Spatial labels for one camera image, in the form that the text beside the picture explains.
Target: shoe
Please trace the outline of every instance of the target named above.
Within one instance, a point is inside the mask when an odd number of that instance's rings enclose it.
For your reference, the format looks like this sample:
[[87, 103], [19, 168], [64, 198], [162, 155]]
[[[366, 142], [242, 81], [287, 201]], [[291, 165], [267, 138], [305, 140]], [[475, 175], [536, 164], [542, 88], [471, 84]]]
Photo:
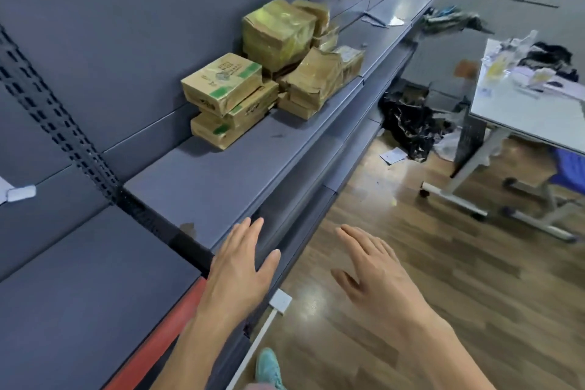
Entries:
[[274, 385], [276, 390], [286, 390], [282, 384], [278, 360], [272, 349], [263, 349], [258, 355], [256, 382]]

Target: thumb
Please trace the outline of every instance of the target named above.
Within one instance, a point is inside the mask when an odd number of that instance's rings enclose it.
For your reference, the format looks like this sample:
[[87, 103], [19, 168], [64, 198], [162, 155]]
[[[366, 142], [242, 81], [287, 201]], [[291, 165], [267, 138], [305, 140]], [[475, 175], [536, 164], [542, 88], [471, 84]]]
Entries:
[[274, 277], [274, 272], [278, 267], [278, 263], [280, 262], [280, 250], [276, 249], [270, 252], [268, 257], [265, 259], [262, 267], [258, 270], [258, 278], [262, 284], [270, 286], [272, 282], [272, 278]]
[[340, 268], [332, 268], [331, 275], [335, 279], [335, 282], [345, 291], [349, 300], [355, 303], [360, 298], [361, 291], [359, 284], [346, 271]]

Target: white paper on floor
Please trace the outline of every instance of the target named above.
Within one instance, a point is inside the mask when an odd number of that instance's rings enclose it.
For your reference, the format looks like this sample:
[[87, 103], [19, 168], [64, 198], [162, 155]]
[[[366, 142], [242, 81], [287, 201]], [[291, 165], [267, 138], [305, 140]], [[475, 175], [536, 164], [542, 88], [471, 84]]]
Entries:
[[380, 157], [386, 161], [387, 164], [392, 165], [396, 162], [402, 161], [406, 159], [408, 155], [404, 152], [402, 148], [394, 148], [393, 150], [387, 151], [382, 153]]

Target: forearm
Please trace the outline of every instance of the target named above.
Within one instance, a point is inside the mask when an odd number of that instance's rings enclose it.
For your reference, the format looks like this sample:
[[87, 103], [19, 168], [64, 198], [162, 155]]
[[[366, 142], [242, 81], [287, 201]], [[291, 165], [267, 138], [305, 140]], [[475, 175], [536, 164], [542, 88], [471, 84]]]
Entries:
[[177, 341], [151, 390], [204, 390], [231, 330], [197, 313]]
[[435, 390], [495, 390], [447, 322], [438, 316], [412, 334], [411, 355]]

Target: wooden floor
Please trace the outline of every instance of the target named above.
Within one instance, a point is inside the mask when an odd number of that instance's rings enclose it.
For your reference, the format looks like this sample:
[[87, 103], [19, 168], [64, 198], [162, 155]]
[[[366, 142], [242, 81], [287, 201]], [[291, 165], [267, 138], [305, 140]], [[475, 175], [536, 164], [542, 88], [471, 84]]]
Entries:
[[[352, 271], [333, 236], [348, 223], [394, 247], [496, 388], [585, 390], [585, 244], [569, 246], [497, 215], [481, 224], [438, 197], [418, 197], [423, 179], [442, 186], [452, 165], [432, 155], [425, 164], [387, 166], [379, 154], [393, 146], [388, 133], [372, 143], [282, 284], [292, 304], [260, 348], [276, 352], [287, 389], [430, 388], [369, 331], [331, 278], [332, 267]], [[535, 212], [537, 201], [501, 181], [513, 175], [538, 183], [553, 170], [545, 149], [507, 140], [458, 193], [494, 211], [507, 204]], [[566, 226], [585, 234], [583, 217]], [[253, 363], [238, 388], [252, 380]]]

